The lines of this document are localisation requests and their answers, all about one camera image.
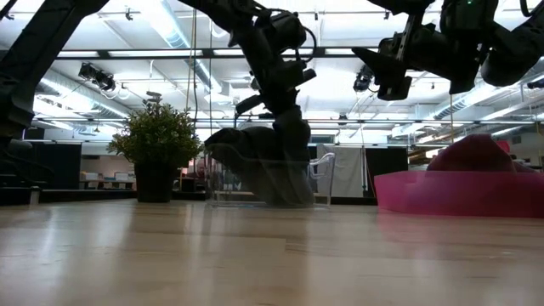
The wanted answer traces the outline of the white cloth panel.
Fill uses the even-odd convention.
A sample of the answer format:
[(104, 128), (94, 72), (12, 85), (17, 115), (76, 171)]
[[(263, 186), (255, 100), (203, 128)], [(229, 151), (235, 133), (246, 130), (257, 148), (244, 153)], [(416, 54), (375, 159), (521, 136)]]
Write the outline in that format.
[(364, 196), (361, 147), (317, 145), (317, 156), (335, 154), (335, 165), (331, 177), (332, 197), (361, 198)]

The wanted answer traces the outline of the black metal rig frame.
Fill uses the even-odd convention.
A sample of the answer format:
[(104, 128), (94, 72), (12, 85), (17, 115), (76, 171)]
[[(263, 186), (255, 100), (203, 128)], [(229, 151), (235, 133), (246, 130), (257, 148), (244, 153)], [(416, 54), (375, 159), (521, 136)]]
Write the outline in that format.
[[(318, 58), (355, 58), (351, 48), (318, 47), (300, 48), (299, 55), (308, 59)], [(196, 59), (242, 59), (240, 48), (159, 48), (159, 49), (98, 49), (98, 50), (63, 50), (57, 60), (188, 60)]]

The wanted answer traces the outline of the black partition panel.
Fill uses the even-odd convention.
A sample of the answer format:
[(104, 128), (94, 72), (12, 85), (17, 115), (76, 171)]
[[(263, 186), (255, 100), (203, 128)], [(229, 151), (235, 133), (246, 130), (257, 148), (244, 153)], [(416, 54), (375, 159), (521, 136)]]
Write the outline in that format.
[(78, 190), (82, 146), (80, 144), (32, 143), (33, 161), (47, 170), (37, 169), (44, 189)]
[(408, 152), (406, 148), (370, 148), (365, 150), (365, 168), (368, 178), (368, 193), (375, 198), (375, 177), (377, 175), (408, 170)]

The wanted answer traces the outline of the background table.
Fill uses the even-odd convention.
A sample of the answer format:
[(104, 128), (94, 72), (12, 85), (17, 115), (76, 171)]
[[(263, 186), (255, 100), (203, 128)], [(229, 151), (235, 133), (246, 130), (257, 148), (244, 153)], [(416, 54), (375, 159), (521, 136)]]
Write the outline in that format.
[(103, 173), (80, 172), (80, 188), (83, 190), (134, 190), (136, 178), (133, 173), (115, 172), (111, 176)]

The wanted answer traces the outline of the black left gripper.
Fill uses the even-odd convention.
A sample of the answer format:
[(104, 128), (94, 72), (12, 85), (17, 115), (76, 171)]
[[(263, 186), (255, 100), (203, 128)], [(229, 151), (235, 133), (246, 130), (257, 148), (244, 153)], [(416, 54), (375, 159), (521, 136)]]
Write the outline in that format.
[(235, 113), (239, 116), (261, 104), (274, 116), (295, 109), (298, 107), (297, 86), (315, 77), (316, 72), (303, 60), (281, 61), (277, 66), (254, 75), (251, 87), (258, 90), (258, 94), (238, 103)]

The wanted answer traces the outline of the green potted plant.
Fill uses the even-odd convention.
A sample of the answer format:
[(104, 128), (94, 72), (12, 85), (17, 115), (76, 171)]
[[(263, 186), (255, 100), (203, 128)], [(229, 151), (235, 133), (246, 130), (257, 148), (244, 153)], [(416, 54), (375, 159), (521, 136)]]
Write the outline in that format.
[(134, 165), (139, 202), (166, 203), (178, 168), (199, 155), (201, 140), (188, 109), (147, 101), (129, 115), (106, 150)]

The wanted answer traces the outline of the maroon baseball cap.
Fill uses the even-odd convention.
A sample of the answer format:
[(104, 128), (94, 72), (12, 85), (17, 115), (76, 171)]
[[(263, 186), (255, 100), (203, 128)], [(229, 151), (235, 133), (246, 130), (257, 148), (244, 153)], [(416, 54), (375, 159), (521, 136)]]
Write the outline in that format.
[(511, 158), (489, 135), (476, 133), (443, 149), (428, 164), (428, 171), (535, 173)]

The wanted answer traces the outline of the dark grey baseball cap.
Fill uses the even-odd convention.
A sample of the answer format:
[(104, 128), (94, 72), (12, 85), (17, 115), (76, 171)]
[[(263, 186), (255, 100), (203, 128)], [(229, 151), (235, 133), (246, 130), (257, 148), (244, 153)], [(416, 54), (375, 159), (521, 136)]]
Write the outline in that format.
[(298, 105), (275, 116), (271, 127), (223, 128), (205, 141), (211, 158), (270, 206), (310, 206), (311, 130)]

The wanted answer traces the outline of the pink plastic bin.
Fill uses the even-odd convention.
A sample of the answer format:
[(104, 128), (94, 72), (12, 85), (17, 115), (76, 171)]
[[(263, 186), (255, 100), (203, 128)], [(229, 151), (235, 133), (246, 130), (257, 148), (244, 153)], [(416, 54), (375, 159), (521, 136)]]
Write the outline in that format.
[(544, 173), (405, 171), (374, 185), (378, 206), (397, 213), (544, 218)]

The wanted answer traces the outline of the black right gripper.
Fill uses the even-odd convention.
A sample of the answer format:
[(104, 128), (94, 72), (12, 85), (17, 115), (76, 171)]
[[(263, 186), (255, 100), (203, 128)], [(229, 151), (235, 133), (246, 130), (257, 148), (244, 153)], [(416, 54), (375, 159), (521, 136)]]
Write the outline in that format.
[(352, 48), (352, 52), (373, 71), (375, 83), (382, 84), (377, 93), (379, 99), (407, 98), (412, 78), (405, 76), (402, 79), (400, 62), (406, 69), (430, 72), (449, 80), (450, 94), (464, 93), (474, 87), (479, 70), (477, 45), (447, 37), (436, 30), (435, 24), (424, 25), (422, 17), (423, 14), (409, 15), (396, 59), (368, 48)]

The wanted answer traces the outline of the clear plastic bin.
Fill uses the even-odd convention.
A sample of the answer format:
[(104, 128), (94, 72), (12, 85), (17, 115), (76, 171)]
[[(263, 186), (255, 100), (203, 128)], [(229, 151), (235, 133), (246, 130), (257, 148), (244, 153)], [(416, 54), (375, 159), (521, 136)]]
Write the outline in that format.
[(334, 165), (333, 153), (309, 161), (267, 160), (215, 144), (206, 153), (207, 199), (215, 207), (329, 207)]

